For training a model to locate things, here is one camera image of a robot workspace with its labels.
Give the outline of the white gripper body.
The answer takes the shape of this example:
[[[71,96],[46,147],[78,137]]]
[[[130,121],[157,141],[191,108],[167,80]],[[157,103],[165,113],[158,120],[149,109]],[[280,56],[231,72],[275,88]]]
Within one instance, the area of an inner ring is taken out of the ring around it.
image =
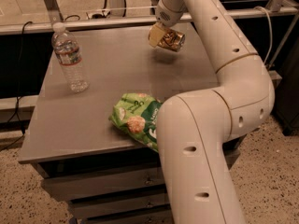
[[[166,27],[172,27],[180,20],[185,11],[183,0],[159,0],[155,16],[158,22]]]

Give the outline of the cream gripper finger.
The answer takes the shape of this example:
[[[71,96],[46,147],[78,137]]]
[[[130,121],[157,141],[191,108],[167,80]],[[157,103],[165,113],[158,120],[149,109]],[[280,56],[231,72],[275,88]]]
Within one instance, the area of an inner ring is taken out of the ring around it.
[[[149,44],[155,48],[166,33],[167,28],[163,24],[156,22],[149,29]]]

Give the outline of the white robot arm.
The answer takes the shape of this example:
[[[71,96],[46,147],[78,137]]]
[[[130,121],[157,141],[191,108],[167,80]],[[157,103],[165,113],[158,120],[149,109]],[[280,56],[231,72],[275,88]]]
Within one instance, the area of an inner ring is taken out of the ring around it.
[[[246,224],[222,145],[261,125],[275,101],[256,49],[220,0],[159,0],[160,28],[190,13],[219,84],[166,100],[157,143],[174,224]]]

